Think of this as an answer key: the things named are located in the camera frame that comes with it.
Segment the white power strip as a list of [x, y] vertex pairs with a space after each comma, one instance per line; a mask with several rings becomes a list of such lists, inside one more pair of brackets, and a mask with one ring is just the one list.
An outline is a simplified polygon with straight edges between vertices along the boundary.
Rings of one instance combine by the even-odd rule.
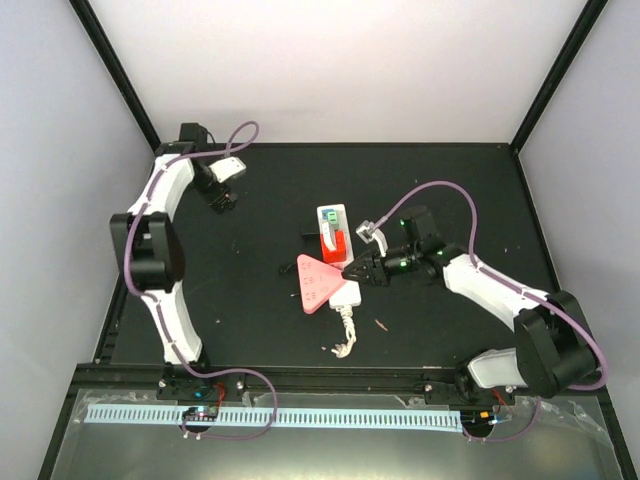
[[[322, 260], [343, 270], [354, 260], [350, 229], [344, 204], [322, 205], [316, 209], [319, 227]], [[347, 280], [329, 299], [329, 306], [338, 310], [342, 307], [357, 307], [361, 304], [359, 284]]]

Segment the pink triangular socket adapter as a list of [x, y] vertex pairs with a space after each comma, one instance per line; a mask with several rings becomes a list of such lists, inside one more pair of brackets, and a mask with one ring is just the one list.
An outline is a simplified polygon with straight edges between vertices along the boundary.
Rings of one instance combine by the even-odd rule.
[[340, 269], [301, 254], [296, 259], [303, 312], [313, 314], [345, 283]]

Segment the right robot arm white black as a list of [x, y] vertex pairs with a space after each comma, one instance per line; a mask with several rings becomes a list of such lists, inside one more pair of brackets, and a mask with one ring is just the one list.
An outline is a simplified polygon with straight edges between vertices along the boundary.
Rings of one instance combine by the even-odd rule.
[[461, 400], [479, 402], [497, 387], [524, 388], [552, 398], [565, 389], [584, 387], [589, 375], [604, 369], [572, 294], [529, 288], [445, 243], [424, 206], [404, 210], [399, 224], [405, 242], [387, 248], [384, 234], [373, 223], [362, 223], [358, 235], [378, 247], [349, 263], [344, 278], [387, 286], [395, 276], [423, 271], [430, 282], [474, 302], [515, 335], [514, 347], [486, 350], [464, 364], [454, 379]]

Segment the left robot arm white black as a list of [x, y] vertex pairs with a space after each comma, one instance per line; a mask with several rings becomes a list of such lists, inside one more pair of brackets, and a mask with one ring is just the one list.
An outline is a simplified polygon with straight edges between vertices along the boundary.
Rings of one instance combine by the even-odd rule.
[[243, 175], [246, 166], [215, 147], [204, 126], [183, 123], [178, 139], [156, 150], [151, 175], [139, 197], [109, 222], [125, 285], [149, 310], [162, 341], [164, 362], [192, 364], [182, 371], [179, 386], [193, 399], [213, 391], [215, 376], [195, 364], [202, 359], [203, 342], [184, 298], [186, 257], [173, 220], [189, 188], [218, 214], [236, 206], [237, 196], [228, 181]]

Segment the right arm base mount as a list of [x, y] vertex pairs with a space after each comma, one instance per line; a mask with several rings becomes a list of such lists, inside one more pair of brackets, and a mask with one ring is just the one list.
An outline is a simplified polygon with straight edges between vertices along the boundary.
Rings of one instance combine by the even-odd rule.
[[498, 405], [502, 401], [508, 406], [515, 405], [515, 395], [504, 387], [480, 387], [471, 376], [467, 360], [452, 367], [424, 366], [421, 381], [422, 392], [431, 403], [473, 408]]

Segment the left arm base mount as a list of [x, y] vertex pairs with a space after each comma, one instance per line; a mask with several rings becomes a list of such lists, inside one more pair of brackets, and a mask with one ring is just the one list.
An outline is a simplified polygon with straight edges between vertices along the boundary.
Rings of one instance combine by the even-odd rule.
[[201, 379], [181, 366], [167, 366], [159, 380], [156, 398], [178, 404], [238, 401], [244, 392], [246, 377], [244, 373], [231, 373]]

